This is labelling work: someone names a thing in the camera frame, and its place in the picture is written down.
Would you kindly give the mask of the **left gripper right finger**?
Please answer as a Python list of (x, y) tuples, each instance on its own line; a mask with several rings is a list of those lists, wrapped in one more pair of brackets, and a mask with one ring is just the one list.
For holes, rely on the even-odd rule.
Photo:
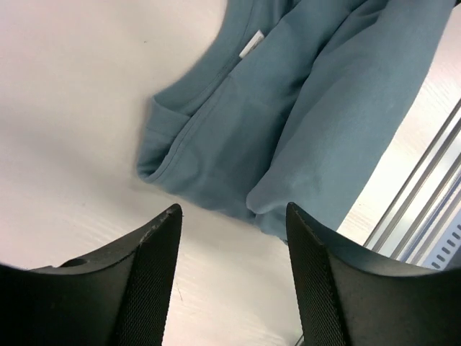
[(458, 345), (460, 270), (373, 252), (286, 209), (287, 244), (305, 345)]

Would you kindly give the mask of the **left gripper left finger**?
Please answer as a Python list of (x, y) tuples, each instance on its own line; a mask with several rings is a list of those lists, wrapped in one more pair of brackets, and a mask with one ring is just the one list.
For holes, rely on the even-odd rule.
[(1, 266), (3, 345), (160, 345), (182, 232), (174, 204), (59, 267)]

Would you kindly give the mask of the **blue-grey t-shirt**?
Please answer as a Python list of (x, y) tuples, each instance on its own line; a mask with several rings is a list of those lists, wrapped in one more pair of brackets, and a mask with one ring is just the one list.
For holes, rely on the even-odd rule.
[(229, 1), (203, 57), (151, 100), (139, 177), (287, 238), (296, 203), (331, 229), (428, 73), (453, 1)]

